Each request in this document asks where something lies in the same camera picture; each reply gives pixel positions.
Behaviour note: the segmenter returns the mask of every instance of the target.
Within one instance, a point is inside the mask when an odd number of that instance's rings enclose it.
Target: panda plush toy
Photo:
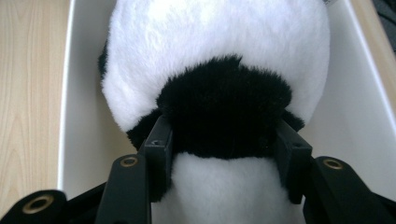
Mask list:
[[[174,132],[154,224],[304,223],[269,146],[310,120],[329,45],[322,0],[117,1],[99,59],[114,120],[136,148],[160,115]]]

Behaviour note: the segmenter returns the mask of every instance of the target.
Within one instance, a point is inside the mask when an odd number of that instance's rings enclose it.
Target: white box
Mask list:
[[[97,58],[114,0],[70,8],[58,187],[68,197],[106,181],[111,163],[134,149],[106,106]],[[301,132],[314,156],[348,162],[369,188],[396,201],[396,123],[349,0],[329,6],[330,73],[312,121]]]

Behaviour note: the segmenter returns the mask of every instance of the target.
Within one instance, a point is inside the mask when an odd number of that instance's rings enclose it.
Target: light wood table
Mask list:
[[[351,1],[396,111],[396,63],[370,0]],[[57,188],[68,0],[0,1],[0,217]]]

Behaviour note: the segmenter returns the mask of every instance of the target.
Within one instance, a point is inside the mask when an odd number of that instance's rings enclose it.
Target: metal grommet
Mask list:
[[[127,157],[120,162],[123,167],[131,167],[137,164],[137,158],[135,157]]]
[[[23,208],[24,214],[35,214],[48,208],[53,203],[53,196],[50,194],[44,194],[34,198],[32,201],[27,203]]]
[[[344,168],[343,164],[341,164],[339,161],[332,159],[326,159],[323,161],[323,163],[334,170],[342,170]]]

